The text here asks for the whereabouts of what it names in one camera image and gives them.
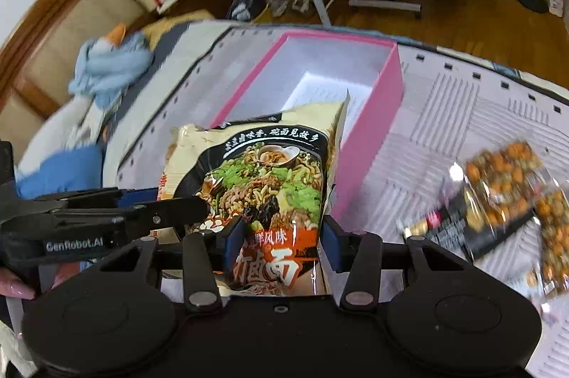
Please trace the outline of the left hand painted nails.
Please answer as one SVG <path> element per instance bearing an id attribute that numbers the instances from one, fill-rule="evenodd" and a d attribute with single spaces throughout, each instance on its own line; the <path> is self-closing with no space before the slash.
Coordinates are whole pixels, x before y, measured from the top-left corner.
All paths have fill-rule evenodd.
<path id="1" fill-rule="evenodd" d="M 66 280 L 79 273 L 79 262 L 61 264 L 55 272 L 54 282 L 51 288 L 58 287 L 58 285 L 62 284 Z M 17 277 L 7 268 L 2 268 L 0 270 L 0 282 L 0 292 L 2 296 L 22 300 L 33 300 L 36 296 L 36 292 L 31 287 L 24 284 L 22 280 L 19 279 L 19 277 Z"/>

